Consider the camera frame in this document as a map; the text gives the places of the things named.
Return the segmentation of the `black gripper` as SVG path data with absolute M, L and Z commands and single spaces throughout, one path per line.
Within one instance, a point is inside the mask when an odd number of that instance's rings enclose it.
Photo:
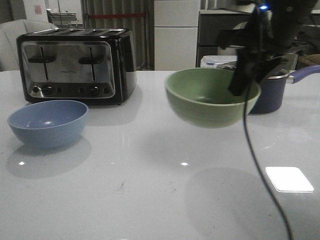
M 237 61 L 228 90 L 234 96 L 241 96 L 255 81 L 260 84 L 284 68 L 291 59 L 290 54 L 299 51 L 295 38 L 301 30 L 301 23 L 241 23 L 232 30 L 221 30 L 217 36 L 218 46 L 237 48 Z M 261 45 L 265 58 L 258 62 Z

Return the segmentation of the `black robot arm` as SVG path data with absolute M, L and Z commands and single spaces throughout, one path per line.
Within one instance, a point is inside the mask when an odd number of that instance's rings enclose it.
M 247 85 L 260 83 L 281 70 L 295 44 L 302 25 L 316 6 L 315 0 L 233 0 L 228 8 L 252 4 L 253 10 L 244 28 L 223 29 L 217 36 L 222 49 L 236 48 L 236 69 L 229 89 L 238 95 Z

